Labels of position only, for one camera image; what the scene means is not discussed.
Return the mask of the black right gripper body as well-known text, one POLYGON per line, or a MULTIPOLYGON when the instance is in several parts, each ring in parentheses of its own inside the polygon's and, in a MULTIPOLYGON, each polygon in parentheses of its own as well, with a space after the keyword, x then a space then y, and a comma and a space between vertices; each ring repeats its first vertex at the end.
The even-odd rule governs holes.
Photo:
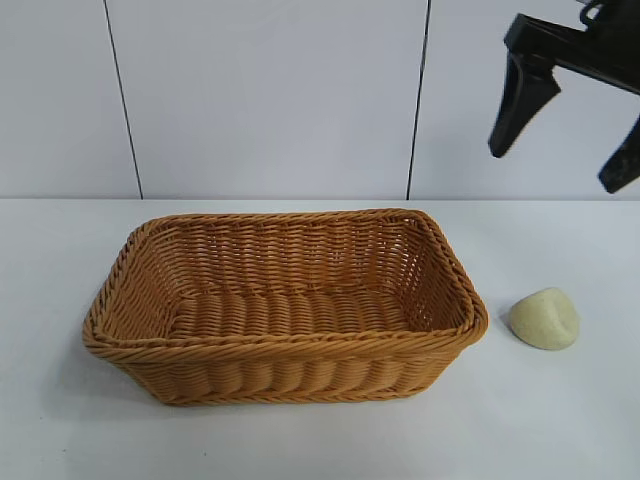
POLYGON ((519 14, 504 38, 509 51, 537 55, 582 76, 639 92, 639 3, 589 1, 581 29, 519 14))

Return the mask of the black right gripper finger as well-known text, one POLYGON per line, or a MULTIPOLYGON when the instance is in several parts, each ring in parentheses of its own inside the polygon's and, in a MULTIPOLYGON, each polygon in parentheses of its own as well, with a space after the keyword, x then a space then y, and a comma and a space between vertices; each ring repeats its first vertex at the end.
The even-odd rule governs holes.
POLYGON ((541 56, 507 53, 503 96, 488 140, 494 157, 502 158, 529 121, 561 92, 554 67, 541 56))
POLYGON ((639 178, 640 175, 640 119, 604 164, 598 179, 604 189, 614 194, 639 178))

